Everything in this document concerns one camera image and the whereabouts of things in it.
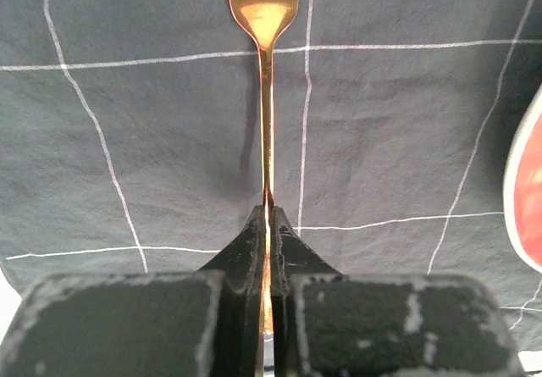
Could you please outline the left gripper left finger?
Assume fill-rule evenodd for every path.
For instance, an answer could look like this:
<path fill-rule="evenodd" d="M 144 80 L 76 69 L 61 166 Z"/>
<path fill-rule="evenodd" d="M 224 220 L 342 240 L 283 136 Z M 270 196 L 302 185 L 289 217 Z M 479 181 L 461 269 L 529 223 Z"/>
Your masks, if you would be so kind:
<path fill-rule="evenodd" d="M 260 376 L 264 213 L 194 272 L 51 274 L 23 297 L 4 376 Z"/>

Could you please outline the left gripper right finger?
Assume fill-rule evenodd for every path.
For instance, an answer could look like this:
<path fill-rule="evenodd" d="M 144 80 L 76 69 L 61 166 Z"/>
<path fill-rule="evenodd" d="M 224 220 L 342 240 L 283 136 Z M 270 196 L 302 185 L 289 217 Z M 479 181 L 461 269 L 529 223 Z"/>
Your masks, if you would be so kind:
<path fill-rule="evenodd" d="M 278 376 L 522 376 L 499 305 L 456 274 L 342 274 L 271 214 Z"/>

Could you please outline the dark grey checked cloth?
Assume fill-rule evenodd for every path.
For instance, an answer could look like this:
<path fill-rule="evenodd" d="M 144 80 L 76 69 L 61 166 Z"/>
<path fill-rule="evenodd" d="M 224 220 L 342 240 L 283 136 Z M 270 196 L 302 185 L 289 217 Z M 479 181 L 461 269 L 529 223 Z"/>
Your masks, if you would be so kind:
<path fill-rule="evenodd" d="M 541 347 L 501 182 L 541 0 L 300 0 L 275 62 L 275 198 L 345 273 L 483 281 Z M 255 47 L 228 0 L 1 0 L 1 262 L 193 270 L 260 203 Z"/>

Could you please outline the red and teal plate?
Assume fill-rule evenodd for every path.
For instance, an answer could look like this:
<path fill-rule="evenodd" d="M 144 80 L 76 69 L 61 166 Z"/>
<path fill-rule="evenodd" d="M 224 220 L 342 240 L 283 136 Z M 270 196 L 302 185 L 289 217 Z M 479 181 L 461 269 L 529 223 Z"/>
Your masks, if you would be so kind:
<path fill-rule="evenodd" d="M 516 254 L 541 271 L 541 91 L 523 116 L 503 178 L 506 231 Z"/>

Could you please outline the gold fork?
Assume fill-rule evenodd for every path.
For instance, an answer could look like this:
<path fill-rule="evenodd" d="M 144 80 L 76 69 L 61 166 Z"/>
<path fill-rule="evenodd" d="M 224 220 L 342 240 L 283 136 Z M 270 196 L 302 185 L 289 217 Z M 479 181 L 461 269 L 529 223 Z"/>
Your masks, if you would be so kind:
<path fill-rule="evenodd" d="M 274 207 L 274 47 L 297 15 L 299 0 L 229 0 L 238 25 L 257 47 L 260 81 L 260 138 L 263 176 L 265 256 L 263 335 L 274 333 L 271 299 L 271 216 Z"/>

